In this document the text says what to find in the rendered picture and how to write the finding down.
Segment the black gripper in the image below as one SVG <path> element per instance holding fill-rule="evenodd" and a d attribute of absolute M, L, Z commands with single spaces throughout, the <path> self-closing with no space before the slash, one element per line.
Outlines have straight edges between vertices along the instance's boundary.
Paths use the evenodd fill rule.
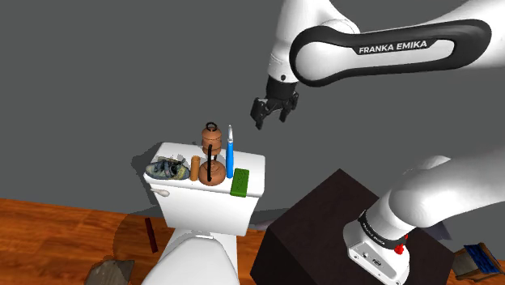
<path fill-rule="evenodd" d="M 279 116 L 281 122 L 285 122 L 291 111 L 294 111 L 298 104 L 299 94 L 295 91 L 297 82 L 280 82 L 273 77 L 268 77 L 266 84 L 266 96 L 264 99 L 257 97 L 252 104 L 250 112 L 251 118 L 255 121 L 258 130 L 262 129 L 264 120 L 273 110 L 282 111 Z"/>

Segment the brown copper lantern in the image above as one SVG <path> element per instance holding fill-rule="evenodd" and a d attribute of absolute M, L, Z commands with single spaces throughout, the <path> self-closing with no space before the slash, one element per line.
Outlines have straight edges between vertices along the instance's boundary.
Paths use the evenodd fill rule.
<path fill-rule="evenodd" d="M 221 146 L 221 130 L 214 122 L 207 122 L 202 130 L 202 151 L 206 155 L 206 162 L 201 164 L 198 174 L 199 181 L 204 185 L 219 185 L 226 177 L 225 165 L 217 160 Z"/>

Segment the green sponge block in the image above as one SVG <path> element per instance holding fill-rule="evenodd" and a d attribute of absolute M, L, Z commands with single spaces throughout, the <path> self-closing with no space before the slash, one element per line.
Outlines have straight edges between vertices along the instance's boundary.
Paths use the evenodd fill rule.
<path fill-rule="evenodd" d="M 236 168 L 233 173 L 230 195 L 245 198 L 248 192 L 249 170 Z"/>

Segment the blue grey shoe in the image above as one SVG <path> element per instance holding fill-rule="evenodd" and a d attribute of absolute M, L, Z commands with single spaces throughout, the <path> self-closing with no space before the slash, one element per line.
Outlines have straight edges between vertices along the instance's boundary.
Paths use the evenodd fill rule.
<path fill-rule="evenodd" d="M 185 159 L 176 160 L 160 156 L 154 163 L 146 166 L 145 173 L 156 180 L 186 180 L 190 170 L 185 166 Z"/>

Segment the white toilet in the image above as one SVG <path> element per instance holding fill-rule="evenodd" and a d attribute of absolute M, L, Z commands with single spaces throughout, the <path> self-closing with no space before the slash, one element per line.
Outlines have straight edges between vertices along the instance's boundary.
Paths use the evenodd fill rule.
<path fill-rule="evenodd" d="M 165 223 L 174 232 L 141 285 L 240 285 L 237 242 L 265 190 L 265 157 L 237 151 L 234 165 L 247 169 L 245 197 L 230 194 L 232 181 L 159 181 L 145 177 Z"/>

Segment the dark robot stand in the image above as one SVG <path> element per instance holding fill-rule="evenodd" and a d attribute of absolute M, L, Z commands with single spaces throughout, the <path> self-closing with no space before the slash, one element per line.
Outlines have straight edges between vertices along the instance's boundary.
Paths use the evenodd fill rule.
<path fill-rule="evenodd" d="M 256 285 L 383 285 L 348 257 L 344 226 L 377 196 L 339 169 L 266 229 Z"/>

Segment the dark red flat stick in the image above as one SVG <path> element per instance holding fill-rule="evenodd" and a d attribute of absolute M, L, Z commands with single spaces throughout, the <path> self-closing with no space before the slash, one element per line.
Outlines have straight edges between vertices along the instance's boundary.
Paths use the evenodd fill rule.
<path fill-rule="evenodd" d="M 155 232 L 154 232 L 154 228 L 152 227 L 151 219 L 145 218 L 144 221 L 145 221 L 145 225 L 146 225 L 146 233 L 148 235 L 148 239 L 150 242 L 151 252 L 157 253 L 159 251 L 159 249 L 158 249 L 157 242 L 155 239 Z"/>

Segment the grey brown box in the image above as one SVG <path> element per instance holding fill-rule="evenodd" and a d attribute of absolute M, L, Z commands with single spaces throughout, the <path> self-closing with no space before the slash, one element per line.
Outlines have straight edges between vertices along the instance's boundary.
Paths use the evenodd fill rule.
<path fill-rule="evenodd" d="M 134 260 L 110 259 L 90 269 L 84 285 L 129 285 Z"/>

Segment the brown box with blue cloth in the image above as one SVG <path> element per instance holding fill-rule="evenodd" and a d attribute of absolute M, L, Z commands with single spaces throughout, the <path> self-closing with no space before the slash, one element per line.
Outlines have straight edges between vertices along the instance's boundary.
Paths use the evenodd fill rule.
<path fill-rule="evenodd" d="M 505 267 L 493 256 L 482 242 L 465 245 L 454 253 L 452 271 L 456 280 L 472 280 L 475 283 L 505 275 Z"/>

